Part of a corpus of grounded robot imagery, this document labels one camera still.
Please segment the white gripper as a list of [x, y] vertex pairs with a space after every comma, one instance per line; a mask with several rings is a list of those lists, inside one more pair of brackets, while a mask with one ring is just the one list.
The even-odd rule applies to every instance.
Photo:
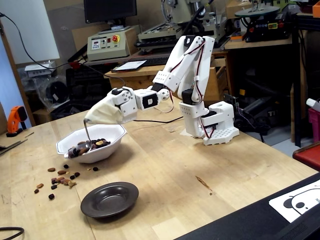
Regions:
[[89, 124], [115, 125], [136, 120], [138, 106], [134, 90], [130, 87], [113, 88], [85, 115]]

